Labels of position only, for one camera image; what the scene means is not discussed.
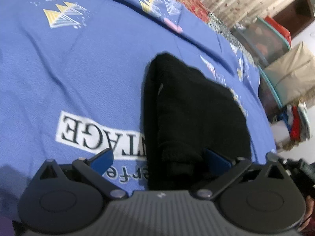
white wall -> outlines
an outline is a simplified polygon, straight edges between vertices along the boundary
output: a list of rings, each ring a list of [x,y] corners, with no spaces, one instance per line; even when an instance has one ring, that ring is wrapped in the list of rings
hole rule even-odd
[[[302,31],[292,40],[292,47],[298,44],[300,41],[303,41],[307,45],[308,49],[315,55],[315,22],[309,25],[306,29],[304,29],[304,31]],[[295,160],[303,158],[308,163],[315,162],[315,107],[312,107],[308,110],[308,117],[311,121],[311,126],[313,126],[311,128],[313,138],[311,138],[309,141],[301,143],[297,147],[294,147],[291,151],[284,151],[279,153],[279,155]]]

black cloth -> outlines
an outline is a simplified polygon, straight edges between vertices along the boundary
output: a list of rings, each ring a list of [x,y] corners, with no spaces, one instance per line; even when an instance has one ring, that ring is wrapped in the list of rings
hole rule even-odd
[[[22,223],[12,221],[12,226],[14,229],[15,236],[22,236],[23,233],[26,231]]]
[[[208,170],[206,148],[251,159],[246,120],[231,91],[170,54],[151,62],[143,102],[150,190],[199,182]]]

triangle pattern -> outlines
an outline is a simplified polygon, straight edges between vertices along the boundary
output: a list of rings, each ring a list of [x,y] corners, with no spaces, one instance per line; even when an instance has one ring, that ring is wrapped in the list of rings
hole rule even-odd
[[[233,51],[234,54],[236,55],[236,54],[237,54],[237,47],[235,47],[232,43],[230,43],[230,45],[231,45],[232,51]]]
[[[157,6],[155,6],[155,5],[151,5],[151,13],[153,14],[153,16],[155,16],[155,17],[161,17],[162,16],[162,14],[160,13],[161,11],[160,11],[160,8],[159,7],[157,7]]]
[[[215,68],[214,66],[209,62],[207,61],[206,59],[204,59],[202,56],[200,56],[201,60],[206,64],[206,66],[208,67],[208,69],[213,73],[215,74]]]
[[[83,8],[82,6],[76,4],[76,3],[71,3],[71,2],[63,2],[65,5],[67,5],[68,7],[71,7],[77,11],[86,11],[86,8]]]
[[[45,9],[43,9],[43,11],[48,19],[49,25],[51,25],[61,15],[61,12],[58,12],[58,11],[45,10]]]
[[[176,0],[168,0],[168,2],[171,5],[173,5],[174,7],[180,7],[181,6],[181,4],[178,1],[176,1]]]
[[[72,7],[56,4],[57,8],[64,14],[64,15],[83,15],[81,12],[75,10]]]
[[[148,2],[147,0],[143,0],[148,6],[151,6],[150,2]]]
[[[240,81],[243,79],[243,71],[241,71],[239,68],[237,68],[237,74]]]
[[[64,27],[64,26],[78,26],[79,22],[69,18],[66,15],[60,15],[51,25],[51,28]]]
[[[149,1],[149,3],[154,4],[154,5],[158,5],[158,4],[162,3],[161,0],[148,0],[148,1]]]
[[[139,1],[139,2],[140,2],[140,4],[141,4],[141,7],[142,7],[142,10],[143,10],[143,11],[145,11],[146,13],[149,13],[149,12],[151,11],[151,6],[145,4],[145,3],[142,2],[142,1]]]
[[[166,5],[167,12],[169,13],[170,16],[180,14],[180,11],[174,5],[172,5],[171,3],[167,2],[167,1],[164,1],[164,2]]]
[[[239,62],[239,67],[241,68],[241,70],[243,71],[243,65],[244,65],[244,62],[241,58],[238,59],[238,62]]]

blue blanket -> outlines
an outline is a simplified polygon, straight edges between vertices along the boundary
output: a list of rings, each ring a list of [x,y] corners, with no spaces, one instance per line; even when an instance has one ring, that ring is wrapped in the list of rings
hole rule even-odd
[[[130,194],[145,189],[141,96],[161,52],[231,89],[254,162],[275,149],[258,69],[175,0],[0,4],[0,215],[18,221],[18,199],[45,159],[65,164],[108,147],[114,163],[103,176]]]

red cloth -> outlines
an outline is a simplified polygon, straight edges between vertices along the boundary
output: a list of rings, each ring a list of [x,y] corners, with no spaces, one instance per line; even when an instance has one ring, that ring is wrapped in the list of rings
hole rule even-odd
[[[288,42],[291,47],[291,34],[289,30],[285,27],[281,26],[278,22],[276,22],[273,18],[267,16],[265,21],[271,25],[274,29],[276,29]]]
[[[312,214],[312,217],[310,218],[310,222],[308,223],[308,226],[306,226],[305,229],[302,231],[302,235],[304,235],[304,236],[314,236],[315,235],[314,213]]]
[[[290,138],[293,141],[300,142],[300,116],[296,106],[292,106],[293,124],[290,132]]]
[[[187,9],[205,23],[209,22],[208,10],[199,0],[176,0],[183,3]]]

